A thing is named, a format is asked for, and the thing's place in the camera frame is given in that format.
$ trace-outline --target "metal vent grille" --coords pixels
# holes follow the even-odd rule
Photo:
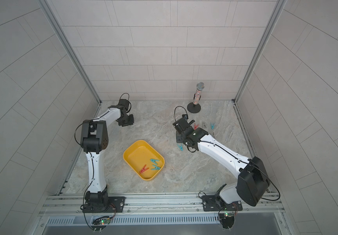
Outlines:
[[[86,216],[88,223],[100,216]],[[215,214],[117,215],[109,225],[217,224]],[[50,216],[46,226],[86,226],[83,216]]]

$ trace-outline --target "microphone grille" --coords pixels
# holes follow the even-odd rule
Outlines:
[[[198,90],[203,90],[204,89],[204,83],[203,82],[199,82],[198,84],[196,84],[196,89]]]

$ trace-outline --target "microphone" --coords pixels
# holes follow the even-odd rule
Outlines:
[[[202,90],[204,89],[204,83],[199,82],[196,84],[196,92],[194,94],[194,101],[187,105],[187,110],[191,113],[198,113],[200,112],[200,104],[198,104],[198,101],[200,100]]]

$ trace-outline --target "blue clothespin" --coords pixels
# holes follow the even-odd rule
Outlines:
[[[161,167],[155,166],[153,164],[152,164],[152,166],[154,166],[154,168],[152,168],[151,170],[160,170],[161,169]]]
[[[182,146],[182,144],[181,144],[181,145],[177,144],[177,146],[178,146],[178,148],[179,148],[181,151],[183,151],[183,146]]]
[[[159,162],[160,160],[151,158],[150,161],[153,162],[154,164],[158,165],[156,162]]]

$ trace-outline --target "yellow tray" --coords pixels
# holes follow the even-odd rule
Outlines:
[[[123,159],[127,164],[138,174],[138,176],[145,181],[153,180],[165,165],[165,159],[152,146],[144,140],[138,140],[127,148],[123,153]],[[155,168],[151,159],[157,159],[157,166],[159,170],[152,170]],[[139,173],[140,170],[147,165],[148,170]]]

